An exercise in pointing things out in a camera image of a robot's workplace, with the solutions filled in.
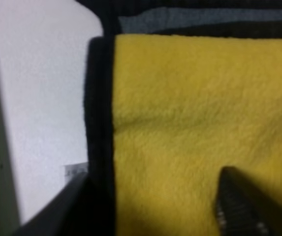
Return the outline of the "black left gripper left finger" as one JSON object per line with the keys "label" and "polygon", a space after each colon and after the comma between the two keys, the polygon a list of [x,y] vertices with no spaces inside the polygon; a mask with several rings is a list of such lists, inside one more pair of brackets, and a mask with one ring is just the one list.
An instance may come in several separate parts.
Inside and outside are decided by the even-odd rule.
{"label": "black left gripper left finger", "polygon": [[112,199],[80,173],[16,236],[113,236]]}

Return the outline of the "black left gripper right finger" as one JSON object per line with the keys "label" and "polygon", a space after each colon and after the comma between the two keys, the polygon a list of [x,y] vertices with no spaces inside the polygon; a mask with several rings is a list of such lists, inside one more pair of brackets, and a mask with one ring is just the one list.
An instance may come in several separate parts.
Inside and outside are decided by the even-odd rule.
{"label": "black left gripper right finger", "polygon": [[282,236],[282,206],[235,167],[220,171],[215,218],[222,236]]}

